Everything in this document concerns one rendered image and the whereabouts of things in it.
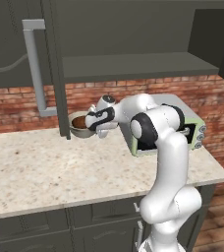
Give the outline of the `dark grey moulded cabinet door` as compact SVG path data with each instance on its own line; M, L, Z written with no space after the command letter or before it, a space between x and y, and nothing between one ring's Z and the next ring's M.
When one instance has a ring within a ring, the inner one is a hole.
M41 17L40 0L0 0L0 88L32 85L22 20Z

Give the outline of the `dark grey drawer front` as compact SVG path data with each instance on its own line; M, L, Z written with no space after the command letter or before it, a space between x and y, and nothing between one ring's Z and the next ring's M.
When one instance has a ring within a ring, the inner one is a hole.
M0 219L0 239L68 228L64 209Z
M69 214L74 227L84 227L111 221L138 217L135 204L140 205L141 196L73 207Z

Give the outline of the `pale green toaster oven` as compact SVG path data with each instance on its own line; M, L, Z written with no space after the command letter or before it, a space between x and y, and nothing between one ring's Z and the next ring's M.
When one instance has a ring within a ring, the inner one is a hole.
M190 134L185 135L188 140L188 146L190 150L195 149L195 144L198 141L196 137L200 133L198 128L202 125L205 125L205 122L193 111L191 110L179 97L175 94L154 94L152 96L156 104L161 105L162 103L178 106L185 115L185 126L180 130L180 133L185 128L190 128ZM129 123L120 123L119 124L121 132L124 136L124 139L132 153L133 156L146 156L153 155L157 152L156 146L148 146L145 143L139 142L131 133L130 124Z

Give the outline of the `dark grey wall cabinet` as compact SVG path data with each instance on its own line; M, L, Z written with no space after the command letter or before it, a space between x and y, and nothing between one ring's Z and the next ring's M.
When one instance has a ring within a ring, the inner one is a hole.
M216 74L224 0L55 0L67 82Z

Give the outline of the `grey bowl with brown inside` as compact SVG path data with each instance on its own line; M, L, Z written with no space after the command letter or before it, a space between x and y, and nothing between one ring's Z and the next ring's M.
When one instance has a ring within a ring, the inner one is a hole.
M85 126L86 111L76 111L69 115L70 131L79 138L89 138L94 132Z

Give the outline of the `dark grey base cupboard door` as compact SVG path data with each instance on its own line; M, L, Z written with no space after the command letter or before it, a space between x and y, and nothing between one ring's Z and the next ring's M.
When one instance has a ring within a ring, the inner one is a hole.
M214 190L214 184L197 187L197 191L201 195L202 206L198 211L189 217L189 219L181 227L178 234L178 241L186 252L193 252L197 236L206 217Z
M138 252L138 220L123 220L74 230L76 252Z
M73 252L68 230L0 240L0 252Z

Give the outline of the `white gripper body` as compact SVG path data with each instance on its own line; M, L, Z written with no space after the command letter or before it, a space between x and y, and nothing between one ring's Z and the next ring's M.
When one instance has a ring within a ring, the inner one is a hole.
M100 139L105 138L108 132L118 127L117 123L104 123L96 127L96 134Z

